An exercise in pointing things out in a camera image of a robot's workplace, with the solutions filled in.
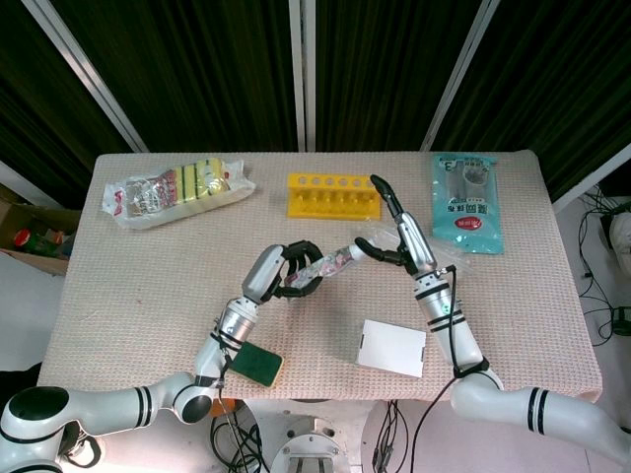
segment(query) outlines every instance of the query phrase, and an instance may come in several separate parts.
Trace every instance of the small white box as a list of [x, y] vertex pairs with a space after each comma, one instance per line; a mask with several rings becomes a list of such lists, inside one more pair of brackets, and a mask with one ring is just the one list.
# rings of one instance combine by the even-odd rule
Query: small white box
[[421, 377], [424, 355], [425, 332], [364, 320], [358, 365]]

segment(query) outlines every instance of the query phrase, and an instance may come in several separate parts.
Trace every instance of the black cable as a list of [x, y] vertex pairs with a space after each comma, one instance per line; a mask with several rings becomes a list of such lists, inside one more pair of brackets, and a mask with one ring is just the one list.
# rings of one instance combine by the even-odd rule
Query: black cable
[[387, 463], [389, 457], [392, 455], [394, 442], [396, 441], [396, 435], [398, 433], [399, 418], [405, 429], [405, 450], [403, 451], [403, 457], [394, 473], [399, 473], [403, 468], [405, 459], [407, 458], [407, 451], [409, 448], [409, 429], [407, 427], [407, 421], [398, 408], [398, 401], [388, 401], [386, 404], [386, 413], [384, 414], [384, 421], [380, 428], [377, 442], [375, 444], [375, 450], [373, 451], [373, 472], [387, 473]]
[[449, 271], [452, 273], [452, 301], [450, 302], [450, 352], [452, 354], [452, 363], [454, 364], [454, 372], [460, 372], [460, 366], [456, 359], [456, 344], [454, 343], [454, 307], [456, 305], [456, 267], [451, 266]]
[[398, 465], [398, 468], [394, 471], [394, 473], [399, 473], [401, 468], [403, 468], [403, 463], [405, 463], [405, 458], [407, 458], [407, 449], [410, 443], [410, 432], [407, 430], [407, 421], [405, 421], [405, 416], [398, 409], [398, 401], [394, 403], [394, 409], [396, 410], [396, 414], [401, 416], [401, 421], [403, 421], [403, 427], [405, 428], [405, 451], [403, 451], [403, 458], [401, 458], [401, 462]]
[[[239, 425], [237, 414], [233, 413], [233, 425], [233, 422], [230, 420], [230, 415], [223, 405], [221, 394], [219, 399], [224, 409], [226, 421], [218, 425], [218, 418], [213, 418], [210, 423], [210, 446], [217, 459], [228, 468], [228, 473], [247, 472], [248, 467], [252, 464], [256, 465], [256, 469], [254, 470], [256, 473], [259, 473], [261, 468], [269, 472], [269, 467], [265, 463], [262, 455], [262, 441], [258, 424], [254, 424], [249, 428], [249, 431], [247, 431]], [[232, 458], [225, 457], [217, 448], [217, 435], [225, 427], [230, 428], [232, 437], [237, 444], [237, 451]]]
[[427, 418], [432, 408], [436, 405], [438, 401], [441, 400], [441, 397], [443, 397], [443, 394], [445, 394], [445, 392], [449, 389], [449, 387], [452, 384], [454, 384], [454, 381], [456, 381], [455, 377], [450, 382], [445, 384], [443, 389], [441, 389], [441, 392], [438, 393], [438, 396], [436, 396], [434, 400], [432, 401], [432, 403], [428, 406], [428, 408], [425, 409], [425, 412], [423, 413], [423, 417], [421, 417], [421, 420], [419, 421], [418, 426], [416, 427], [416, 431], [414, 432], [414, 439], [412, 440], [412, 458], [410, 461], [410, 473], [414, 473], [414, 453], [416, 450], [416, 441], [418, 440], [418, 433], [421, 430], [421, 426], [423, 425], [423, 422], [425, 422], [425, 419]]
[[[587, 315], [588, 313], [592, 313], [592, 312], [596, 312], [596, 311], [602, 311], [602, 310], [609, 310], [610, 312], [610, 316], [609, 316], [609, 320], [603, 324], [601, 324], [598, 329], [597, 329], [597, 333], [598, 336], [602, 339], [601, 342], [599, 343], [595, 343], [592, 344], [593, 347], [599, 347], [604, 345], [605, 343], [607, 343], [611, 337], [613, 336], [613, 330], [611, 329], [609, 331], [608, 335], [603, 335], [602, 334], [602, 329], [610, 324], [613, 321], [613, 306], [611, 305], [611, 303], [609, 302], [609, 298], [607, 297], [607, 294], [605, 293], [604, 289], [602, 288], [602, 286], [600, 285], [600, 283], [598, 282], [596, 276], [594, 275], [594, 272], [592, 271], [592, 267], [590, 266], [590, 263], [588, 262], [587, 258], [585, 257], [585, 254], [583, 253], [583, 243], [585, 242], [585, 238], [587, 237], [587, 233], [588, 233], [588, 229], [589, 229], [589, 216], [591, 214], [601, 214], [601, 215], [611, 215], [614, 211], [616, 207], [612, 207], [611, 204], [609, 203], [603, 203], [602, 201], [602, 196], [601, 196], [601, 191], [598, 188], [597, 189], [597, 194], [593, 195], [593, 194], [589, 194], [586, 193], [585, 195], [587, 195], [590, 199], [592, 199], [593, 202], [593, 208], [588, 210], [587, 212], [585, 212], [583, 214], [583, 217], [581, 218], [581, 222], [579, 224], [579, 257], [581, 259], [581, 262], [583, 263], [583, 267], [585, 269], [585, 276], [590, 278], [590, 284], [587, 286], [587, 288], [582, 291], [579, 294], [579, 298], [581, 299], [590, 299], [593, 301], [598, 301], [600, 303], [606, 304], [605, 308], [599, 308], [599, 309], [595, 309], [595, 310], [589, 310], [587, 312], [583, 312], [583, 315]], [[591, 205], [588, 202], [586, 202], [585, 200], [583, 200], [583, 202], [587, 205]], [[602, 298], [600, 297], [596, 297], [596, 296], [588, 296], [588, 293], [590, 292], [590, 290], [596, 287], [598, 289], [598, 291], [600, 292], [600, 294], [602, 295]]]

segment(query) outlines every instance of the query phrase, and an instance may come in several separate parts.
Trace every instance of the red logo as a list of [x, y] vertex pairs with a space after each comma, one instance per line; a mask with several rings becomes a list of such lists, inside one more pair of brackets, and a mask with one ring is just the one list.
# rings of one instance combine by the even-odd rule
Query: red logo
[[477, 230], [482, 227], [482, 221], [477, 217], [461, 217], [454, 223], [459, 229], [463, 230]]

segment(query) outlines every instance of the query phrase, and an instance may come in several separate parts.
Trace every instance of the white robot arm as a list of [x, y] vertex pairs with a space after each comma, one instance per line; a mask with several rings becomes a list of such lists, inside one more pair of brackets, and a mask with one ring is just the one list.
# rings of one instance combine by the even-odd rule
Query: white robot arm
[[245, 278], [243, 295], [230, 301], [195, 359], [195, 377], [177, 372], [156, 384], [118, 391], [86, 392], [61, 387], [32, 387], [16, 394], [0, 421], [0, 473], [58, 472], [56, 459], [66, 425], [78, 422], [90, 436], [151, 425], [158, 410], [169, 409], [186, 424], [203, 419], [221, 394], [224, 374], [256, 323], [258, 307], [276, 297], [301, 297], [320, 283], [301, 290], [282, 287], [280, 271], [304, 267], [322, 258], [308, 241], [265, 249]]
[[397, 251], [383, 251], [362, 238], [355, 242], [379, 261], [404, 266], [414, 279], [415, 298], [458, 378], [451, 396], [454, 410], [471, 421], [513, 424], [575, 443], [631, 471], [631, 436], [594, 404], [538, 387], [504, 391], [501, 380], [482, 356], [449, 283], [443, 279], [455, 269], [437, 270], [434, 255], [414, 218], [403, 211], [387, 182], [375, 175], [371, 181], [397, 223], [401, 245]]

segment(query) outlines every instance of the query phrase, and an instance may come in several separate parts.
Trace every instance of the beige tablecloth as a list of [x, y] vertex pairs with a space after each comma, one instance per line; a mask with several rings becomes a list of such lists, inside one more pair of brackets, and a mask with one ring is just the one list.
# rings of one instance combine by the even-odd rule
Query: beige tablecloth
[[[233, 154], [257, 185], [248, 199], [146, 231], [101, 211], [104, 186], [198, 154], [99, 158], [60, 313], [39, 383], [117, 389], [192, 371], [195, 353], [260, 251], [310, 239], [348, 244], [358, 223], [289, 220], [287, 173], [377, 173], [425, 232], [432, 228], [429, 153]], [[457, 294], [477, 341], [508, 389], [536, 385], [596, 399], [601, 379], [541, 178], [529, 151], [494, 153], [506, 253], [470, 255]], [[383, 206], [384, 221], [389, 220]], [[354, 365], [364, 319], [426, 329], [401, 268], [373, 261], [324, 280], [311, 297], [260, 308], [250, 341], [285, 359], [273, 389], [229, 374], [227, 397], [433, 398], [451, 370], [428, 336], [422, 379]]]

